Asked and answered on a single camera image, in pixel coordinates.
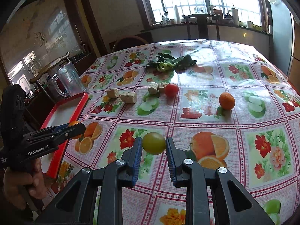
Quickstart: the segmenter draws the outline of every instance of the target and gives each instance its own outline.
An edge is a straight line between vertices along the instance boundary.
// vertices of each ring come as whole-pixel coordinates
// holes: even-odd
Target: table
[[[197,65],[182,72],[145,71],[159,52],[175,58],[189,54]],[[261,206],[279,200],[281,223],[297,208],[300,97],[254,47],[212,40],[153,43],[98,58],[81,79],[90,100],[79,121],[91,138],[70,141],[45,203],[82,167],[105,167],[137,136],[155,131],[173,137],[177,148],[203,166],[227,167]],[[155,110],[140,113],[137,107],[151,82],[176,83],[180,90],[174,99],[160,95]],[[119,98],[109,101],[108,88],[136,92],[138,100],[134,105]],[[235,98],[231,113],[219,108],[222,92]],[[184,223],[185,194],[185,188],[173,187],[165,152],[143,151],[136,186],[123,189],[124,224]],[[208,196],[214,224],[209,189]]]

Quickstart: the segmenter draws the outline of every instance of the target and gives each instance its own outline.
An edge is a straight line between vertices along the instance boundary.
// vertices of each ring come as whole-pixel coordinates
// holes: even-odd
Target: wall
[[[196,25],[190,26],[191,39],[198,39],[198,28]],[[228,26],[219,26],[220,40],[236,42],[254,46],[262,55],[269,59],[270,36],[256,31]],[[169,40],[186,40],[188,37],[186,26],[171,26],[151,30],[154,42]],[[211,40],[217,39],[217,31],[214,25],[208,26],[208,37]]]
[[[89,0],[107,50],[109,43],[144,29],[135,0]]]

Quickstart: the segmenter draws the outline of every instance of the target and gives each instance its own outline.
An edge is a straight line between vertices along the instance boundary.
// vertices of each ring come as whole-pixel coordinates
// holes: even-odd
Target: chair back
[[[113,46],[112,52],[116,52],[134,46],[141,46],[145,44],[149,44],[149,42],[139,36],[136,35],[126,36],[116,41],[115,45]]]
[[[213,18],[216,20],[216,30],[217,30],[217,39],[220,40],[220,32],[219,32],[219,23],[218,19],[220,19],[221,15],[212,15],[208,13],[196,13],[191,15],[182,15],[182,17],[185,18],[186,24],[187,24],[187,37],[190,40],[191,39],[191,30],[190,30],[190,24],[189,24],[189,18],[196,18],[197,19],[197,25],[198,25],[198,33],[199,33],[199,39],[209,39],[208,38],[208,27],[207,27],[207,20],[206,18]]]

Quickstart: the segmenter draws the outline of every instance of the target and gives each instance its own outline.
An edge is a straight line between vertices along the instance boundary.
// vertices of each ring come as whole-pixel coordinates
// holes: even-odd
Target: clear plastic jug
[[[83,86],[78,72],[72,62],[68,62],[67,64],[65,64],[63,67],[57,70],[56,74],[62,85],[67,90],[67,93],[62,92],[56,83],[57,79],[54,80],[56,90],[62,96],[66,97],[67,94],[69,94],[70,96],[74,96],[86,91],[86,88]]]

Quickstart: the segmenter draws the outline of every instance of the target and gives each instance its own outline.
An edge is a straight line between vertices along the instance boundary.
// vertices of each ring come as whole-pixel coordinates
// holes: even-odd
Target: green tomato
[[[271,214],[269,214],[269,217],[272,219],[272,221],[273,221],[273,223],[275,223],[275,225],[280,224],[280,216],[277,213],[271,213]]]
[[[161,134],[151,132],[143,137],[142,146],[147,153],[158,155],[166,149],[166,140]]]
[[[263,209],[267,214],[271,213],[279,213],[280,212],[281,203],[277,199],[271,199],[267,203],[264,204]]]

